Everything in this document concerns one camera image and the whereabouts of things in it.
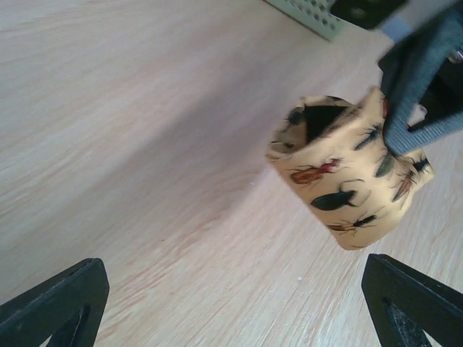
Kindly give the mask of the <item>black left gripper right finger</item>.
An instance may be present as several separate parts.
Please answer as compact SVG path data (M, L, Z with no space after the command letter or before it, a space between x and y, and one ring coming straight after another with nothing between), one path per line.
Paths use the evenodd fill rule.
M386 254L368 256L362 292L382 346L462 345L462 293Z

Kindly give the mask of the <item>yellow beetle print tie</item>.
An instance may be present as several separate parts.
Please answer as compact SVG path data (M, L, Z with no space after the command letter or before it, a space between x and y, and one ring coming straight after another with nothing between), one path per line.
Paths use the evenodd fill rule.
M281 178L347 250L392 231L433 178L422 149L394 155L386 147L387 112L377 87L356 104L333 96L302 98L266 151Z

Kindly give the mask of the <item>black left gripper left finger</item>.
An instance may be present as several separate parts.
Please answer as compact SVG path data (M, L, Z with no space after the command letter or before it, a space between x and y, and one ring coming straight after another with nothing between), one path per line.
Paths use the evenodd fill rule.
M108 296L103 261L84 259L1 305L1 345L93 346Z

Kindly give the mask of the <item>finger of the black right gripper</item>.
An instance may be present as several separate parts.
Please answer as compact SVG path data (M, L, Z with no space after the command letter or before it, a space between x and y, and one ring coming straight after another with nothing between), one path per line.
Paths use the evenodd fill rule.
M462 130L462 2L402 38L378 62L388 113L386 146L403 155Z

